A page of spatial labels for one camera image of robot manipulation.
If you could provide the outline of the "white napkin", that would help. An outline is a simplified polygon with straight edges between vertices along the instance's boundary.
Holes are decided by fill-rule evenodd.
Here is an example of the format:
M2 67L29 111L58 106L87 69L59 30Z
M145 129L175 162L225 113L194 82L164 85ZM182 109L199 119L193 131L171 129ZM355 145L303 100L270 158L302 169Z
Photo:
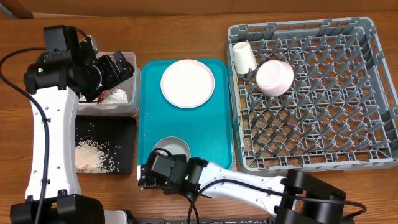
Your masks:
M128 97L124 90L116 89L112 93L108 94L106 99L101 104L118 104L127 103Z

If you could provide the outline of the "grey bowl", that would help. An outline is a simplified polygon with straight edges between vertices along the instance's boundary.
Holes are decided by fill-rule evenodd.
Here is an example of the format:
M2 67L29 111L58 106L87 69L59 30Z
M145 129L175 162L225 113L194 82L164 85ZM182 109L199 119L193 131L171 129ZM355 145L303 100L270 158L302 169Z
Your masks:
M165 149L172 155L185 155L186 161L189 161L191 158L188 144L183 139L175 136L168 136L159 140L154 146L154 149L156 148Z

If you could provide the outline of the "pile of rice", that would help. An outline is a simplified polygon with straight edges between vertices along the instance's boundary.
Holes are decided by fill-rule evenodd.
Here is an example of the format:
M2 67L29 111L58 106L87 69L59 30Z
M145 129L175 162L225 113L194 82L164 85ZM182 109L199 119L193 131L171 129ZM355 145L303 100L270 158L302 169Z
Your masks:
M118 146L112 147L107 134L94 122L76 125L75 167L78 173L111 174L120 171L119 162L114 160Z

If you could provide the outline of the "pink plate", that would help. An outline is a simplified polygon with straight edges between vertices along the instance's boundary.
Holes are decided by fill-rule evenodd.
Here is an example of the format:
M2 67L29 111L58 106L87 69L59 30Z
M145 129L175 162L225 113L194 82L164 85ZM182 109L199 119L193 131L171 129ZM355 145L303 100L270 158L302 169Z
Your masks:
M166 68L160 81L164 98L179 108L205 104L215 90L212 71L198 60L178 60Z

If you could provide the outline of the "cream cup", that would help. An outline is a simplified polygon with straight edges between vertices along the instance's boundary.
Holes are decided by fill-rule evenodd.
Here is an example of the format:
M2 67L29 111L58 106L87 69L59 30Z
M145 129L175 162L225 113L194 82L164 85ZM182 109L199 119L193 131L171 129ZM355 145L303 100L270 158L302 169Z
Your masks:
M256 58L249 42L238 42L233 46L234 67L238 74L247 74L257 68Z

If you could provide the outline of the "pink bowl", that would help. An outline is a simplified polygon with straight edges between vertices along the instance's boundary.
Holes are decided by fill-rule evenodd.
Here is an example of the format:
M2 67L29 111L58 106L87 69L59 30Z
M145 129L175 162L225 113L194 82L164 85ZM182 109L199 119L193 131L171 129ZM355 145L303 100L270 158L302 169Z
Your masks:
M263 63L256 73L256 83L267 96L283 95L292 85L294 71L291 65L280 60Z

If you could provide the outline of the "red snack wrapper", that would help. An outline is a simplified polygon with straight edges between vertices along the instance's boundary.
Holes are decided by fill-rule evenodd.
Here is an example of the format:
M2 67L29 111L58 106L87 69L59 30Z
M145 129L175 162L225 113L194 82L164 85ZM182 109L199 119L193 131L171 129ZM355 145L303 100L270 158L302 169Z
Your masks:
M107 95L108 95L108 90L104 90L100 95L98 95L96 103L100 104L102 101L106 99Z

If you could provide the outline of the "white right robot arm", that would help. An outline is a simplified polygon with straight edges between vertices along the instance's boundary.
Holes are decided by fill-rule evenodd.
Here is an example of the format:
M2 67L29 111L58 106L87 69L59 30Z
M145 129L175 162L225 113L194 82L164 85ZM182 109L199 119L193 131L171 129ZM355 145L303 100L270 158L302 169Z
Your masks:
M235 172L199 157L154 149L137 169L143 189L161 189L197 200L228 198L260 208L276 223L341 223L346 193L310 174L290 169L285 176Z

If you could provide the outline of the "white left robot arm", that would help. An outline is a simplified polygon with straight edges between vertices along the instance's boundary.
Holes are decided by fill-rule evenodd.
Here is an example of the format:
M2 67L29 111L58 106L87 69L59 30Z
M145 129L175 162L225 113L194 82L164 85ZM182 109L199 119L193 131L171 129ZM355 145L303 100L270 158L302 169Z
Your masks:
M25 201L10 208L12 223L134 223L129 210L106 210L83 196L75 168L75 120L80 98L93 101L131 78L121 52L98 55L93 39L73 26L44 28L45 46L24 74L21 93L34 119L32 170Z

